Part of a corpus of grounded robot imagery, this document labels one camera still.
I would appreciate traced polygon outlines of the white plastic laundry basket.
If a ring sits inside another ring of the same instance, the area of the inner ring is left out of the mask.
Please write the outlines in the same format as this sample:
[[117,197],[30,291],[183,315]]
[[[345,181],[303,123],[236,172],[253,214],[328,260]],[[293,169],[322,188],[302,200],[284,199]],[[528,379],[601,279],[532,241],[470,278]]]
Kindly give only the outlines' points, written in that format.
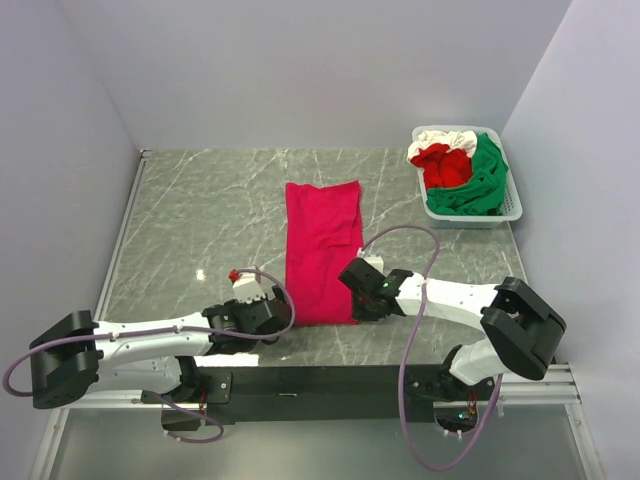
[[[489,128],[471,125],[423,125],[417,126],[412,131],[412,140],[416,141],[423,131],[466,131],[472,130],[476,134],[487,134],[492,142],[500,149],[502,158],[506,165],[509,165],[499,134]],[[418,186],[424,203],[423,207],[427,215],[427,224],[436,229],[491,229],[498,227],[505,222],[514,222],[521,218],[523,208],[517,192],[513,174],[511,171],[506,175],[506,186],[504,200],[501,205],[499,215],[440,215],[432,212],[427,205],[427,191],[424,186],[422,171],[417,170]]]

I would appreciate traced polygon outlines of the green t-shirt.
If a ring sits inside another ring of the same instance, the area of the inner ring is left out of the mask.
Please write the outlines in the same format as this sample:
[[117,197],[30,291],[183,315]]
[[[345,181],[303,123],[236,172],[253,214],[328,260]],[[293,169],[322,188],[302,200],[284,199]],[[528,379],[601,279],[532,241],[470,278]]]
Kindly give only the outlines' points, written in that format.
[[480,134],[477,139],[477,150],[471,158],[471,179],[455,188],[429,189],[427,205],[432,212],[463,216],[500,214],[509,167],[487,134]]

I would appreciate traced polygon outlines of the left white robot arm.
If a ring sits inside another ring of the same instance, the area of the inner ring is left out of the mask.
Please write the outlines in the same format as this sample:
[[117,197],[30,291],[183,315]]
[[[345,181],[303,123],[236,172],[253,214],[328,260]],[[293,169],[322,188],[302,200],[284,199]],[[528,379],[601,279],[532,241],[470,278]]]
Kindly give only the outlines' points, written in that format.
[[200,388],[200,356],[251,351],[274,343],[292,326],[295,309],[273,287],[251,302],[230,300],[190,315],[141,323],[96,322],[73,312],[30,344],[32,403],[37,409],[69,405],[102,391],[144,390],[174,401]]

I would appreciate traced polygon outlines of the aluminium frame rail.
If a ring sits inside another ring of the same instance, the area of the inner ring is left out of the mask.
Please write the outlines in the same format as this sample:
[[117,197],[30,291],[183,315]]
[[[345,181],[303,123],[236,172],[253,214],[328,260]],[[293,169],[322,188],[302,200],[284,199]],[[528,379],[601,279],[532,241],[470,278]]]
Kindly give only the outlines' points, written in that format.
[[498,395],[499,405],[567,405],[580,404],[581,396],[568,363],[552,364],[544,379],[528,380],[513,373],[503,376]]

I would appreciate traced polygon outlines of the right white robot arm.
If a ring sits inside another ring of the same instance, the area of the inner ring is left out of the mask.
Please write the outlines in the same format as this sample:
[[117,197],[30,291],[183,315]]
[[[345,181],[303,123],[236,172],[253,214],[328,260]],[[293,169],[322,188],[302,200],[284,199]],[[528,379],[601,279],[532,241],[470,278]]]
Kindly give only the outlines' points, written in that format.
[[483,333],[473,344],[453,347],[430,378],[408,381],[414,393],[430,400],[462,400],[483,381],[505,373],[541,381],[566,332],[564,319],[515,277],[474,285],[403,269],[383,274],[371,257],[352,260],[339,280],[351,291],[357,321],[425,314]]

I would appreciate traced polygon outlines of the white t-shirt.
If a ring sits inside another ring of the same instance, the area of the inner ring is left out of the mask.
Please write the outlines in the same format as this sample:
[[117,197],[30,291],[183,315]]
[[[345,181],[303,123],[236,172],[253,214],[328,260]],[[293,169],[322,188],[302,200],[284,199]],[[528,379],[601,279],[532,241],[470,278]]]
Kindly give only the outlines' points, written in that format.
[[472,130],[423,130],[413,136],[413,142],[408,147],[407,159],[413,159],[421,151],[435,144],[446,145],[449,151],[462,150],[467,157],[472,158],[477,150],[478,139],[476,133]]

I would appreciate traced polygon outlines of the red t-shirt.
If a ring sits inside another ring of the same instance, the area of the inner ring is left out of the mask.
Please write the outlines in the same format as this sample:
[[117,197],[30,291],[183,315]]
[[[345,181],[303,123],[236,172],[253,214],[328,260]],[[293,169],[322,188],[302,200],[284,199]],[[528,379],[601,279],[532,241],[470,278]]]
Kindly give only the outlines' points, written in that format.
[[471,158],[463,149],[451,149],[435,143],[409,157],[409,162],[422,170],[423,183],[432,188],[455,188],[466,184],[472,176]]

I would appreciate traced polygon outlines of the magenta pink t-shirt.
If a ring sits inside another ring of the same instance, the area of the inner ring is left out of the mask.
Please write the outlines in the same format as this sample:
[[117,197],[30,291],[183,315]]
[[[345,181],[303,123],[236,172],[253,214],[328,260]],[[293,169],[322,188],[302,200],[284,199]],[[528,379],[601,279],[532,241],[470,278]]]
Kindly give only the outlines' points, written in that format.
[[299,327],[357,323],[339,275],[363,246],[360,198],[357,181],[285,186],[285,286]]

